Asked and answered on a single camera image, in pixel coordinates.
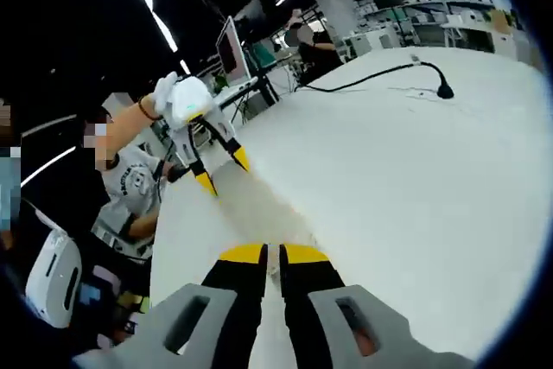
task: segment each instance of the black ceiling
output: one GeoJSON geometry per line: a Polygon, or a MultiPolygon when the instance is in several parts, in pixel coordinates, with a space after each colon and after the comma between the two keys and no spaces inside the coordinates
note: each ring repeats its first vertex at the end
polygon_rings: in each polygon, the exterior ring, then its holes
{"type": "MultiPolygon", "coordinates": [[[[143,0],[33,0],[29,5],[36,32],[33,58],[39,63],[37,91],[26,108],[22,127],[44,118],[83,111],[103,102],[110,92],[133,96],[151,88],[150,81],[178,68],[184,58],[194,71],[214,53],[220,31],[220,9],[233,15],[250,0],[154,0],[179,50],[174,54],[143,0]]],[[[278,29],[293,8],[315,0],[262,0],[267,30],[278,29]]]]}

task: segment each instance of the white robotic gripper head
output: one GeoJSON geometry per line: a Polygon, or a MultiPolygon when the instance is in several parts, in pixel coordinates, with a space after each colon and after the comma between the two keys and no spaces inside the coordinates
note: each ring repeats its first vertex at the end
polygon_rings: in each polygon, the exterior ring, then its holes
{"type": "Polygon", "coordinates": [[[196,77],[175,83],[163,116],[172,130],[179,130],[190,120],[210,112],[215,102],[206,85],[196,77]]]}

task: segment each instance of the computer monitor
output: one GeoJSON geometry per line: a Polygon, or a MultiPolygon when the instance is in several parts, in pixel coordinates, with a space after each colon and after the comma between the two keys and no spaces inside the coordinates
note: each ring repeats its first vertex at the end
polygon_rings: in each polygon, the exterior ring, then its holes
{"type": "Polygon", "coordinates": [[[216,47],[229,86],[241,84],[251,78],[244,51],[240,46],[240,39],[231,16],[226,20],[225,26],[221,30],[216,47]]]}

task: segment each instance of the white tabletop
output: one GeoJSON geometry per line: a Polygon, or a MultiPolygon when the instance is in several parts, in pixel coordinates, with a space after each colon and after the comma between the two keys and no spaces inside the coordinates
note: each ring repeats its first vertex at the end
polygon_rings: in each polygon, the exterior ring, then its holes
{"type": "MultiPolygon", "coordinates": [[[[427,67],[348,93],[300,90],[237,132],[255,169],[253,196],[245,191],[249,179],[232,173],[239,169],[216,171],[227,160],[218,148],[205,158],[221,200],[189,177],[170,186],[158,221],[152,302],[200,283],[221,251],[251,240],[251,222],[263,220],[256,193],[269,189],[281,206],[266,215],[292,207],[304,222],[299,240],[311,232],[346,284],[361,284],[405,315],[424,345],[481,356],[517,310],[543,255],[553,188],[550,93],[523,63],[455,48],[365,54],[315,84],[338,86],[407,63],[412,53],[442,69],[454,99],[413,89],[437,88],[427,67]],[[239,213],[248,206],[251,222],[239,213]]],[[[274,226],[265,231],[275,239],[274,226]]],[[[282,316],[275,304],[274,296],[264,304],[274,317],[265,326],[282,316]]],[[[263,326],[260,342],[270,337],[263,326]]],[[[289,351],[285,328],[277,332],[279,341],[254,348],[252,362],[276,353],[279,342],[289,351]]],[[[289,352],[282,359],[293,360],[289,352]]]]}

